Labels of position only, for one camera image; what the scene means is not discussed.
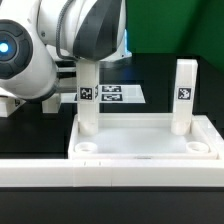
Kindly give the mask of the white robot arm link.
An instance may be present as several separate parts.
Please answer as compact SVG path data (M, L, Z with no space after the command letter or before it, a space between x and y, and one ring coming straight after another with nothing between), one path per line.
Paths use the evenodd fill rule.
M126 25L125 0L1 0L0 87L43 101L58 86L59 58L100 61L117 51Z

